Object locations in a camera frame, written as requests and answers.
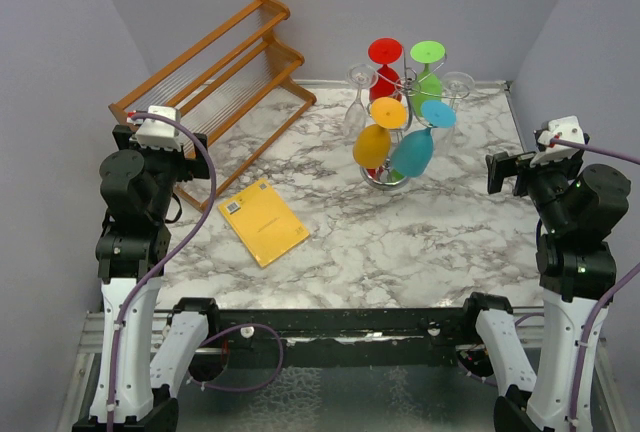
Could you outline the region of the clear champagne flute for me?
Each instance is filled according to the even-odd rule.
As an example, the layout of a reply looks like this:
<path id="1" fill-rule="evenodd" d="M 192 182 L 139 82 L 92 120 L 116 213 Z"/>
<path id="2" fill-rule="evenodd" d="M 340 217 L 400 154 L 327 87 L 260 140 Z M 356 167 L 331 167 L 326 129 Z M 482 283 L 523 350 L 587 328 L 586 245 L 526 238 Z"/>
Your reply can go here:
<path id="1" fill-rule="evenodd" d="M 471 92 L 475 89 L 474 78 L 464 72 L 452 71 L 445 73 L 441 80 L 443 86 L 442 101 L 446 103 L 455 114 L 458 114 L 458 107 Z M 447 156 L 453 144 L 457 124 L 448 128 L 434 128 L 432 136 L 434 138 L 434 155 L 436 157 Z"/>
<path id="2" fill-rule="evenodd" d="M 370 89 L 378 80 L 376 70 L 367 64 L 356 64 L 347 72 L 347 82 L 356 89 L 356 96 L 343 120 L 343 133 L 349 140 L 355 141 L 364 128 L 367 112 L 362 101 L 364 89 Z"/>

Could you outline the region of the blue plastic wine glass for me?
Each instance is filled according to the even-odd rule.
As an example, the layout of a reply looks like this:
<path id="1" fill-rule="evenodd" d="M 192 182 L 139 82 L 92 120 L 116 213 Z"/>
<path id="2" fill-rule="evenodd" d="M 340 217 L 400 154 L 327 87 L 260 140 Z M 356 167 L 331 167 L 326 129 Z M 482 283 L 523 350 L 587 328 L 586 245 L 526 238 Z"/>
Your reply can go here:
<path id="1" fill-rule="evenodd" d="M 423 127 L 404 136 L 390 158 L 391 168 L 403 177 L 410 178 L 422 175 L 433 157 L 435 146 L 432 132 L 449 129 L 457 120 L 453 108 L 438 100 L 423 102 L 415 116 Z"/>

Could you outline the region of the green plastic wine glass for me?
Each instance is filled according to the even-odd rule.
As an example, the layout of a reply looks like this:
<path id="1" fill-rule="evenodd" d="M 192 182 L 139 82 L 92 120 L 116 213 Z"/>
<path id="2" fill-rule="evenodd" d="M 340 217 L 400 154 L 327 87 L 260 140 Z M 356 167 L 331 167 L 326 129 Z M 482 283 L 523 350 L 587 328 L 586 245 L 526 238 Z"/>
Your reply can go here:
<path id="1" fill-rule="evenodd" d="M 410 97 L 414 111 L 421 116 L 424 102 L 441 100 L 442 86 L 435 70 L 446 58 L 446 48 L 437 41 L 421 41 L 411 48 L 410 56 L 415 62 L 423 65 L 423 70 L 416 76 L 414 93 Z"/>

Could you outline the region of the orange plastic wine glass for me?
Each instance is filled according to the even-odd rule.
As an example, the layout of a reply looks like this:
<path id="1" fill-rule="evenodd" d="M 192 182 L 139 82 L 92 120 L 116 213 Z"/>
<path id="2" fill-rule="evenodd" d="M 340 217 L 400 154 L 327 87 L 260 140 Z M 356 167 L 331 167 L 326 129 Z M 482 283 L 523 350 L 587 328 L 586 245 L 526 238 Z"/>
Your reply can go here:
<path id="1" fill-rule="evenodd" d="M 381 97 L 371 103 L 369 115 L 373 124 L 359 134 L 352 155 L 359 166 L 377 169 L 383 165 L 391 149 L 391 132 L 405 125 L 408 112 L 400 101 Z"/>

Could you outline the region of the red plastic wine glass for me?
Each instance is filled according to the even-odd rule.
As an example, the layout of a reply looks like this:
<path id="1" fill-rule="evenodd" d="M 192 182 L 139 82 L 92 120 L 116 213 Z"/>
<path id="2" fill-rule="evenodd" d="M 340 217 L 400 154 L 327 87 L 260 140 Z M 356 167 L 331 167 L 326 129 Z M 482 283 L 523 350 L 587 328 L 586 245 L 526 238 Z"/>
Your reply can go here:
<path id="1" fill-rule="evenodd" d="M 368 56 L 372 62 L 380 68 L 376 71 L 376 84 L 370 88 L 369 99 L 371 102 L 390 97 L 401 100 L 401 93 L 396 88 L 399 74 L 391 67 L 403 54 L 403 46 L 393 38 L 383 37 L 376 39 L 368 48 Z"/>

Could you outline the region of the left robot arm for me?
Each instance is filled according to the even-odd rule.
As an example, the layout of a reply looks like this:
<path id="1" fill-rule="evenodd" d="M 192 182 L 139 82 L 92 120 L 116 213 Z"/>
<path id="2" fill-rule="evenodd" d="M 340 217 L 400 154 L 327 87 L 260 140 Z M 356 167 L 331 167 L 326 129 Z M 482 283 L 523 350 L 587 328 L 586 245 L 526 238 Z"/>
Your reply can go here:
<path id="1" fill-rule="evenodd" d="M 213 299 L 183 298 L 172 309 L 168 337 L 152 348 L 156 299 L 165 264 L 176 253 L 167 228 L 174 186 L 193 179 L 214 180 L 205 135 L 181 145 L 148 146 L 129 127 L 113 130 L 117 151 L 101 164 L 100 194 L 106 203 L 96 245 L 104 308 L 100 370 L 88 413 L 74 431 L 173 431 L 178 393 L 198 346 L 220 337 Z"/>

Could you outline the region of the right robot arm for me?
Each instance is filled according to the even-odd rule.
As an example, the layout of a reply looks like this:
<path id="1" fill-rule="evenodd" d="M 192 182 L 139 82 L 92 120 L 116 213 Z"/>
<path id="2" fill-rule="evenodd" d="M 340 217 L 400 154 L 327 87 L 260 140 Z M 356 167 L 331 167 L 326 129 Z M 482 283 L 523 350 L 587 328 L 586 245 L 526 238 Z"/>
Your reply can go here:
<path id="1" fill-rule="evenodd" d="M 474 292 L 459 319 L 461 335 L 482 343 L 496 379 L 497 431 L 590 431 L 597 344 L 618 281 L 607 237 L 629 208 L 631 183 L 579 153 L 536 163 L 534 154 L 486 158 L 487 190 L 531 199 L 539 216 L 536 266 L 543 289 L 544 336 L 531 366 L 507 298 Z"/>

